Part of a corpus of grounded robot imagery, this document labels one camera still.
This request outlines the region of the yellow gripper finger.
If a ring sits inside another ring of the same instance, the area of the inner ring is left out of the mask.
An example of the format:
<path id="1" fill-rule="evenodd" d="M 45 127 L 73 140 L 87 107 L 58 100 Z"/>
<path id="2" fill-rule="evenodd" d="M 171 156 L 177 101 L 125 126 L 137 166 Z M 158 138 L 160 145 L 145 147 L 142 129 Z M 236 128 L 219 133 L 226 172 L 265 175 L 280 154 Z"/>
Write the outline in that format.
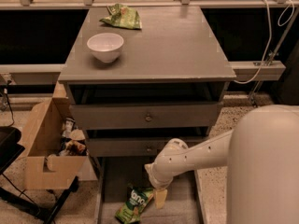
<path id="1" fill-rule="evenodd" d="M 167 189 L 156 189 L 154 191 L 154 203 L 157 209 L 162 209 L 167 197 Z"/>

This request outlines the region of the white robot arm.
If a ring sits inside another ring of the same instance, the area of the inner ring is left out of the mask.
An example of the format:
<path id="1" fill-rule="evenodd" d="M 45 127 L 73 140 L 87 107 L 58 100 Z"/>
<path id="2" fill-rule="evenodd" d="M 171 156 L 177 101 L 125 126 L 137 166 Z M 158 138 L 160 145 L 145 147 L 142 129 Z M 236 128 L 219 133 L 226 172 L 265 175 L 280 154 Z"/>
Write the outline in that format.
<path id="1" fill-rule="evenodd" d="M 227 167 L 226 224 L 299 224 L 299 106 L 266 105 L 194 147 L 170 140 L 145 166 L 156 189 L 191 170 Z"/>

